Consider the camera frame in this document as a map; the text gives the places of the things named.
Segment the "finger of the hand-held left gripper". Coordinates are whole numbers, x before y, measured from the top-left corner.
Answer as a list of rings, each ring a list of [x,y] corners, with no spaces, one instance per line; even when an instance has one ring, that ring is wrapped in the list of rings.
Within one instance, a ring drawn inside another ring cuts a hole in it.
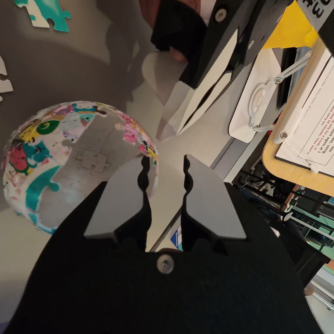
[[[213,86],[224,73],[237,44],[238,29],[236,29],[225,47],[204,76],[199,86],[195,89],[183,81],[178,81],[173,87],[166,104],[156,133],[156,139],[166,141],[180,134],[180,128],[186,122],[186,118],[196,108],[196,102],[203,102],[208,97]]]
[[[232,78],[232,72],[228,71],[224,73],[218,82],[213,86],[212,90],[209,92],[208,97],[204,97],[203,102],[196,102],[196,108],[192,113],[186,118],[186,122],[182,125],[179,133],[183,133],[191,125],[199,120],[201,116],[211,107],[223,90],[227,87]]]

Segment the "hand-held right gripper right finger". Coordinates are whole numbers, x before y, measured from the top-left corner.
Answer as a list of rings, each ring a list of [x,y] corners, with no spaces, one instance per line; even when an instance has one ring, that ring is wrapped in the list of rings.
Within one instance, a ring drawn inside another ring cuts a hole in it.
[[[198,240],[206,240],[213,249],[223,240],[247,240],[224,181],[190,154],[184,156],[183,172],[183,250],[190,252]]]

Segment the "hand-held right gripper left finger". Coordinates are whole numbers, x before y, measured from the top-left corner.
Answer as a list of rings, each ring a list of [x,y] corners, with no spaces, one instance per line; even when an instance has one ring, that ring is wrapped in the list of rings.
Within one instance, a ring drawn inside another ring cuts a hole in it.
[[[86,238],[108,238],[115,245],[132,238],[141,251],[146,250],[152,223],[149,171],[149,157],[138,156],[109,178],[84,233]]]

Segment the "colourful puzzle ball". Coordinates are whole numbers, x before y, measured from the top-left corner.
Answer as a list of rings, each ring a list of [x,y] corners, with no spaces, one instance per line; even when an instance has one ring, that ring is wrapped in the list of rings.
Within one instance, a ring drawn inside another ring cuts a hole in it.
[[[150,160],[148,199],[158,184],[153,140],[132,116],[104,103],[45,108],[12,133],[4,151],[7,203],[50,235],[101,182],[137,156]]]

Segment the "puzzle box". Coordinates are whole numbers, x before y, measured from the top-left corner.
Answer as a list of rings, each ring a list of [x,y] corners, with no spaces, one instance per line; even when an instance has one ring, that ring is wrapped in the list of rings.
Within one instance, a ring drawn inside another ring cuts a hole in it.
[[[183,251],[181,226],[179,226],[178,229],[174,232],[173,236],[171,237],[171,241],[178,250]]]

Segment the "teal and white puzzle piece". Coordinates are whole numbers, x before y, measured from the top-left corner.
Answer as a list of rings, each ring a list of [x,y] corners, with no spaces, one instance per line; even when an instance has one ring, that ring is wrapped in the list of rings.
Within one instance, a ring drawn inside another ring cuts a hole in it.
[[[58,0],[14,0],[19,8],[26,8],[33,27],[49,28],[48,20],[52,20],[53,28],[60,32],[69,32],[67,19],[71,19],[68,10],[62,10]]]

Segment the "person's left hand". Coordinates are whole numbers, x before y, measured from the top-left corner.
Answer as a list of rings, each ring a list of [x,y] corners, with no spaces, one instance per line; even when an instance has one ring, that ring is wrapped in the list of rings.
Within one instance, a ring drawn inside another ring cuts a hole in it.
[[[151,29],[155,26],[160,3],[160,0],[139,0],[141,14]],[[187,58],[175,48],[170,46],[169,52],[175,61],[182,63],[188,62]]]

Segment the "instruction sheet on stand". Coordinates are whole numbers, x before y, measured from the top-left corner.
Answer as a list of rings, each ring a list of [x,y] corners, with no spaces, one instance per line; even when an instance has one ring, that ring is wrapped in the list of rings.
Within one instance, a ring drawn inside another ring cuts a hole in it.
[[[283,140],[287,138],[284,130],[288,130],[294,123],[294,108],[298,105],[304,91],[307,90],[307,83],[315,73],[325,48],[327,47],[323,42],[318,40],[312,50],[281,73],[281,67],[273,51],[271,49],[260,51],[230,121],[229,135],[244,143],[250,143],[257,132],[275,129],[277,134],[273,136],[273,143],[280,148]],[[302,74],[286,104],[281,108],[282,112],[285,112],[285,117],[281,115],[281,123],[261,127],[261,121],[276,87],[300,69],[303,70]]]

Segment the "yellow plastic bin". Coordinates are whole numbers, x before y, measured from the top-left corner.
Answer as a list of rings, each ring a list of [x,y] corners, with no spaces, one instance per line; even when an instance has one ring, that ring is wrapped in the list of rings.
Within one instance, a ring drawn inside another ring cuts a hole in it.
[[[318,39],[318,32],[313,28],[297,1],[293,1],[284,11],[277,27],[262,49],[313,48]]]

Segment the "printed instruction sheet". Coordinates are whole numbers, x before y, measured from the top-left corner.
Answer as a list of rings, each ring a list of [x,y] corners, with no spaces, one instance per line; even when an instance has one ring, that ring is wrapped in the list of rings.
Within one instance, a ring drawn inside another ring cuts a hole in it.
[[[327,48],[307,84],[275,159],[333,177],[334,61]]]

